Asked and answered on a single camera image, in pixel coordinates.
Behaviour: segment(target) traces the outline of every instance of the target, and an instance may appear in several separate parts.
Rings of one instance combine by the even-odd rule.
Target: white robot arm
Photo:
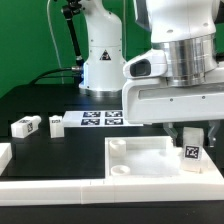
[[[220,0],[134,3],[137,21],[152,32],[152,49],[124,66],[125,118],[143,124],[223,119],[224,69],[214,41]],[[148,20],[138,16],[141,4]]]
[[[125,78],[122,68],[122,24],[105,10],[102,0],[67,0],[62,8],[76,53],[77,69],[83,70],[80,92],[96,97],[121,96]],[[83,12],[88,30],[89,57],[83,61],[72,17]]]

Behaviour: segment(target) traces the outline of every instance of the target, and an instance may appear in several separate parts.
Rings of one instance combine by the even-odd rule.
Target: black cable
[[[33,85],[36,83],[36,81],[38,81],[40,78],[49,75],[49,74],[53,74],[53,73],[57,73],[57,72],[65,72],[65,71],[72,71],[72,68],[58,68],[58,69],[54,69],[54,70],[50,70],[47,72],[42,73],[41,75],[37,76],[35,79],[33,79],[29,85]]]
[[[40,77],[40,78],[38,78],[36,81],[35,81],[35,83],[38,81],[38,80],[40,80],[40,79],[55,79],[55,78],[74,78],[74,77],[79,77],[80,76],[80,74],[79,73],[77,73],[77,74],[74,74],[74,75],[63,75],[63,76],[50,76],[50,77]]]

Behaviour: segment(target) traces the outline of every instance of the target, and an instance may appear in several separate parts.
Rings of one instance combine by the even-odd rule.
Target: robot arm
[[[224,68],[215,60],[214,46],[220,0],[145,2],[152,49],[124,66],[125,119],[143,124],[223,119]],[[142,72],[137,66],[142,61],[161,67],[160,72]],[[145,65],[142,70],[149,71]]]

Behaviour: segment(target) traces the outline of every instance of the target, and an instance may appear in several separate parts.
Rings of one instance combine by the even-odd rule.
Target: white block
[[[80,184],[80,180],[1,182],[0,206],[80,204]]]
[[[49,117],[51,138],[62,138],[65,136],[62,116]]]
[[[114,184],[110,180],[82,181],[82,204],[114,203]]]
[[[25,138],[38,129],[41,122],[40,116],[26,116],[19,121],[11,124],[12,137]]]
[[[184,128],[181,169],[200,173],[208,168],[208,158],[203,153],[204,132],[200,128]]]
[[[0,143],[0,175],[12,158],[12,149],[10,143]]]

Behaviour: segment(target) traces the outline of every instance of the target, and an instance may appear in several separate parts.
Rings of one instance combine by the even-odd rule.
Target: warning label
[[[111,61],[110,55],[108,54],[107,50],[103,52],[103,55],[100,58],[101,61]]]

